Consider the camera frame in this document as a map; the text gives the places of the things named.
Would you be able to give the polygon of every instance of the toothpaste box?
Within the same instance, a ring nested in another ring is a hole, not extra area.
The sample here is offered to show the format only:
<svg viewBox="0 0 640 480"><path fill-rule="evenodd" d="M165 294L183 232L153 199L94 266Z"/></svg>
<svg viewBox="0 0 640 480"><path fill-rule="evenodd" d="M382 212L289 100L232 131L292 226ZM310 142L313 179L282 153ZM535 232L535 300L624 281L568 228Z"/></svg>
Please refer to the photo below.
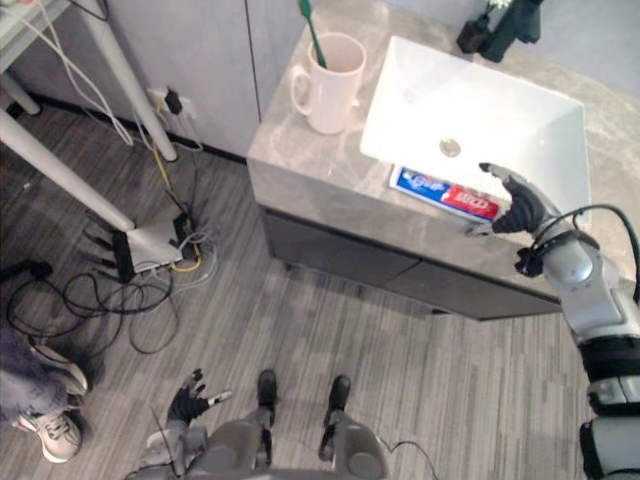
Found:
<svg viewBox="0 0 640 480"><path fill-rule="evenodd" d="M430 177L401 165L394 167L389 186L478 222L491 222L500 212L500 206L497 203L474 190Z"/></svg>

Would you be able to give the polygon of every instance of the gray marble countertop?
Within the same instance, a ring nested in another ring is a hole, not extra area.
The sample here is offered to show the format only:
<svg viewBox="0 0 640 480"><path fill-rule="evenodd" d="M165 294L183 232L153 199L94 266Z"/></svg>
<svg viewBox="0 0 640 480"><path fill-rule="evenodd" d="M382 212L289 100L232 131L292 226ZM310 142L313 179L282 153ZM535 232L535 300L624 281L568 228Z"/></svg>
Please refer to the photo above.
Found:
<svg viewBox="0 0 640 480"><path fill-rule="evenodd" d="M392 165L360 153L367 112L389 39L398 35L462 56L503 73L561 92L586 109L592 203L622 208L640 228L640 101L539 58L511 50L500 64L463 56L459 28L368 0L327 1L314 13L317 30L340 31L365 47L368 63L345 132L324 136L309 127L289 99L289 69L306 64L308 30L296 46L248 153L256 200L261 205L435 258L530 289L550 293L544 279L513 269L526 236L467 238L465 219L388 188ZM615 216L595 212L589 229L626 279L634 265L628 237Z"/></svg>

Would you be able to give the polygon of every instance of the power adapter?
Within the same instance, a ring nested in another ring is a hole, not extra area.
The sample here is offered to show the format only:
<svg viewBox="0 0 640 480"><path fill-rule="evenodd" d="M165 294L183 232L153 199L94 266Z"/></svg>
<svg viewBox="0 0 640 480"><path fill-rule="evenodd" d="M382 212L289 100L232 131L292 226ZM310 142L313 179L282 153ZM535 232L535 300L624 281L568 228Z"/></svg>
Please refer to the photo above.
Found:
<svg viewBox="0 0 640 480"><path fill-rule="evenodd" d="M180 95L171 87L167 87L167 94L164 97L164 102L167 104L167 108L174 115L180 115L182 112L182 102L180 102Z"/></svg>

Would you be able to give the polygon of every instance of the white table leg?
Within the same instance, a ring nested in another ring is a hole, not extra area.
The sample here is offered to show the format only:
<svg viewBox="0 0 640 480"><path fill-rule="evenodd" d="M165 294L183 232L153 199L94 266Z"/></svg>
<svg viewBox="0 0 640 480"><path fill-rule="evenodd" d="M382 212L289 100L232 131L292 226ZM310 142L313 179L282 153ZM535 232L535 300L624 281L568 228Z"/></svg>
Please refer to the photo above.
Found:
<svg viewBox="0 0 640 480"><path fill-rule="evenodd" d="M103 14L102 8L96 0L80 0L80 3L89 10L98 13L98 15ZM162 156L167 160L178 158L175 148L162 128L162 124L153 107L149 104L149 100L138 83L138 79L124 56L109 24L86 13L81 13L81 17Z"/></svg>
<svg viewBox="0 0 640 480"><path fill-rule="evenodd" d="M0 109L0 141L49 177L59 187L124 232L135 224Z"/></svg>
<svg viewBox="0 0 640 480"><path fill-rule="evenodd" d="M31 98L20 84L7 72L4 72L0 76L0 87L2 87L9 97L18 102L18 105L24 108L25 112L29 115L37 115L40 113L40 105L34 102L33 98Z"/></svg>

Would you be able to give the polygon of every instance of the toothbrush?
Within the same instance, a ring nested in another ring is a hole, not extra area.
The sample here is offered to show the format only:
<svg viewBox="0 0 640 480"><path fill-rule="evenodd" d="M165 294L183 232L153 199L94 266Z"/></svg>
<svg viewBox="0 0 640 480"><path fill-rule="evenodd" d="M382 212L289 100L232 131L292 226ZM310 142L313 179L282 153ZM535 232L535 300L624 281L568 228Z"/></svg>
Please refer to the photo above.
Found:
<svg viewBox="0 0 640 480"><path fill-rule="evenodd" d="M300 7L300 13L304 18L307 19L307 23L309 24L309 30L311 30L311 38L313 39L313 48L316 51L318 64L322 68L327 68L327 61L324 58L324 54L322 53L322 49L320 48L320 43L318 42L318 37L316 36L316 30L313 28L313 22L311 21L311 4L309 3L309 0L298 0L298 6Z"/></svg>

